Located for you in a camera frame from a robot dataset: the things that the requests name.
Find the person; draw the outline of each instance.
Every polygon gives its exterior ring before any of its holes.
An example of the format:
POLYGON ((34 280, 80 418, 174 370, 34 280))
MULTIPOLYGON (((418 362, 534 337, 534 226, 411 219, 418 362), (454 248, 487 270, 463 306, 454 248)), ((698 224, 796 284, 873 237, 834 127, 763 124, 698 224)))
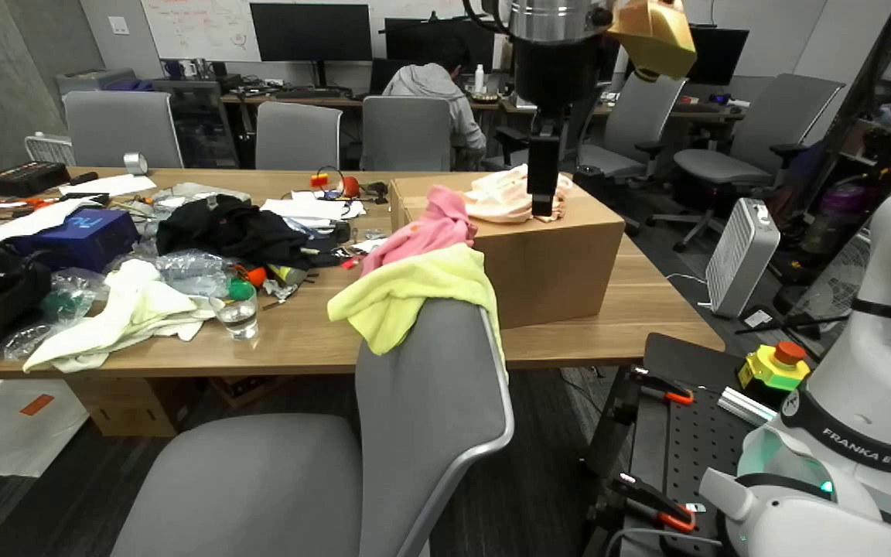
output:
POLYGON ((463 85, 463 64, 454 64, 453 76, 435 63, 401 64, 384 86, 384 97, 449 98, 453 147, 460 153, 460 159, 467 159, 460 168, 478 168, 477 162, 483 162, 487 137, 472 119, 467 93, 458 85, 463 85))

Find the bottle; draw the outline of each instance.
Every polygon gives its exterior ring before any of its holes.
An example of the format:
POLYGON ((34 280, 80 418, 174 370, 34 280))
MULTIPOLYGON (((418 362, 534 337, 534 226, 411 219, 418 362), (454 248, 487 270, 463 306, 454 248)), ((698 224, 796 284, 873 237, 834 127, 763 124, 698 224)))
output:
POLYGON ((256 337, 256 288, 249 283, 231 280, 227 306, 215 317, 228 337, 252 342, 256 337))
POLYGON ((805 384, 811 374, 807 353, 796 342, 779 342, 777 347, 762 345, 744 355, 737 384, 744 395, 779 408, 784 401, 805 384))
POLYGON ((483 64, 472 71, 472 97, 483 97, 483 64))

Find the floor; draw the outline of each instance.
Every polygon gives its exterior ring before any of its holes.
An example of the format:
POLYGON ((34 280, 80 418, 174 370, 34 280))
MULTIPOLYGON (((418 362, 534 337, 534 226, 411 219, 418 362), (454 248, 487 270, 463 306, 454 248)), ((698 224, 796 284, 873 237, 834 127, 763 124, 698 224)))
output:
MULTIPOLYGON (((622 211, 646 216, 667 209, 664 194, 622 211)), ((673 254, 676 234, 644 230, 637 245, 673 280, 691 303, 704 296, 702 275, 710 241, 673 254)), ((704 317, 730 353, 758 337, 734 336, 737 321, 704 317)), ((564 370, 512 378, 515 442, 488 467, 470 471, 463 490, 438 519, 435 557, 568 557, 586 545, 586 509, 594 494, 574 458, 587 445, 612 370, 564 370)), ((323 408, 346 413, 350 381, 294 381, 281 395, 244 413, 323 408)), ((191 420, 227 414, 209 393, 191 420)), ((158 442, 98 440, 84 426, 37 484, 0 479, 0 557, 95 557, 107 555, 134 494, 158 455, 158 442)))

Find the chair backrest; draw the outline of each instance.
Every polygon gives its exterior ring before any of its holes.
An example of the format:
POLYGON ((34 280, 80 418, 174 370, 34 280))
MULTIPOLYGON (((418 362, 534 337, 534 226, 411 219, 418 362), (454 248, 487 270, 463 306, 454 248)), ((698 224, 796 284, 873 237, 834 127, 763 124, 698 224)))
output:
POLYGON ((605 127, 602 127, 602 147, 609 153, 644 159, 633 147, 653 147, 663 140, 663 130, 667 124, 667 116, 673 101, 680 98, 686 81, 639 81, 629 78, 619 101, 612 107, 605 127))
POLYGON ((362 168, 449 172, 453 119, 446 98, 367 97, 362 98, 362 168))
POLYGON ((343 113, 323 107, 263 101, 256 110, 256 168, 341 172, 343 113))
POLYGON ((388 355, 355 370, 362 436, 358 555, 418 557, 467 467, 512 436, 488 317, 428 302, 388 355))
POLYGON ((126 153, 138 153, 149 168, 184 164, 170 93, 71 89, 62 101, 77 164, 121 168, 126 153))
POLYGON ((770 147, 805 142, 838 89, 834 81, 805 76, 774 78, 744 113, 744 121, 734 127, 730 154, 777 175, 779 154, 770 147))

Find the yellow cloth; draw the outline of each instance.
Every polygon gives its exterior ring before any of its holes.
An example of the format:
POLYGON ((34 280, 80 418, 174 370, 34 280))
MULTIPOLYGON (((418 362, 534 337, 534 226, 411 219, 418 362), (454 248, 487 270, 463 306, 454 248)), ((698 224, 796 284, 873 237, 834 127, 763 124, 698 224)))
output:
POLYGON ((429 296, 483 306, 502 345, 496 288, 483 273, 483 254, 467 245, 396 259, 362 275, 328 302, 328 318, 350 321, 380 355, 405 342, 429 296))

